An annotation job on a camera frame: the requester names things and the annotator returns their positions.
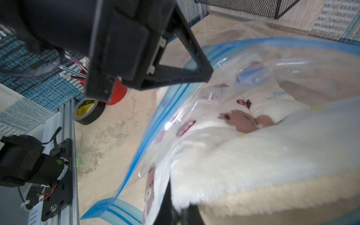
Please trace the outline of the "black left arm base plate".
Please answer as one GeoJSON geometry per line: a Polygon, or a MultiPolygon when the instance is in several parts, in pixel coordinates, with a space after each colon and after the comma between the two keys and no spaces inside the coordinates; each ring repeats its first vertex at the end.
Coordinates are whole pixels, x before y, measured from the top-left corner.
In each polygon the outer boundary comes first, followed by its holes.
{"type": "Polygon", "coordinates": [[[60,214],[73,199],[73,144],[65,139],[40,158],[41,166],[26,192],[29,225],[41,225],[60,214]]]}

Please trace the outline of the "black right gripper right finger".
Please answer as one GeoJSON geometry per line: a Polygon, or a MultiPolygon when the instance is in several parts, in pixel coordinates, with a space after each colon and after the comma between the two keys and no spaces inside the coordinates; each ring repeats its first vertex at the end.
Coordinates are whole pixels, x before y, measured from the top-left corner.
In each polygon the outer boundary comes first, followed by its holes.
{"type": "Polygon", "coordinates": [[[190,205],[182,210],[183,225],[205,225],[197,205],[190,205]]]}

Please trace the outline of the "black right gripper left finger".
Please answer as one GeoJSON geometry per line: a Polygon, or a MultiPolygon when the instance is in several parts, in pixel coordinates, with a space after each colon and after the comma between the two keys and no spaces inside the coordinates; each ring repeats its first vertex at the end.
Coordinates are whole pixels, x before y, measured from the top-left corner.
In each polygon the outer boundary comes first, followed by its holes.
{"type": "Polygon", "coordinates": [[[171,181],[168,182],[154,225],[177,225],[179,215],[172,204],[171,181]]]}

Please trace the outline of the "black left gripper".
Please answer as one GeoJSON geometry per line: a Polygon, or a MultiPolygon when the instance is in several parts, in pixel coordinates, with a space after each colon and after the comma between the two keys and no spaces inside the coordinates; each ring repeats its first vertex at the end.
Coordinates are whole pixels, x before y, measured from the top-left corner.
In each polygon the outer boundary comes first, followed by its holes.
{"type": "Polygon", "coordinates": [[[40,40],[90,59],[85,89],[91,98],[109,101],[118,77],[143,91],[208,82],[213,74],[175,1],[23,1],[22,14],[40,40]],[[172,35],[194,69],[160,64],[172,35]]]}

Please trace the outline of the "clear vacuum bag blue zipper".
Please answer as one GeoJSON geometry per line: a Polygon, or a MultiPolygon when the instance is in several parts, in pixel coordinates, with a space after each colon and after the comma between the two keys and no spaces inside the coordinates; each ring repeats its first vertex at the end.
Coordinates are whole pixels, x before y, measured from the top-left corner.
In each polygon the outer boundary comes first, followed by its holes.
{"type": "MultiPolygon", "coordinates": [[[[101,218],[112,225],[144,225],[143,212],[148,175],[165,157],[157,146],[165,136],[174,137],[193,114],[200,100],[222,104],[259,86],[271,83],[280,95],[289,94],[309,107],[346,98],[360,98],[360,48],[319,39],[278,37],[237,40],[205,46],[214,73],[207,83],[169,87],[164,93],[134,154],[127,173],[111,198],[97,201],[83,219],[101,218]]],[[[216,224],[198,206],[205,225],[216,224]]],[[[357,225],[360,205],[323,223],[275,225],[357,225]]]]}

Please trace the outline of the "white bear print blanket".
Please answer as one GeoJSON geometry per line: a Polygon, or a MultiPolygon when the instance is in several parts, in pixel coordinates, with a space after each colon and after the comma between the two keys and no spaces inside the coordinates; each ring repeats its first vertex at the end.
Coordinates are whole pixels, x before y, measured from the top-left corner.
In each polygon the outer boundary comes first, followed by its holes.
{"type": "Polygon", "coordinates": [[[360,205],[360,99],[310,107],[271,83],[200,100],[150,169],[142,222],[191,205],[216,224],[323,223],[360,205]]]}

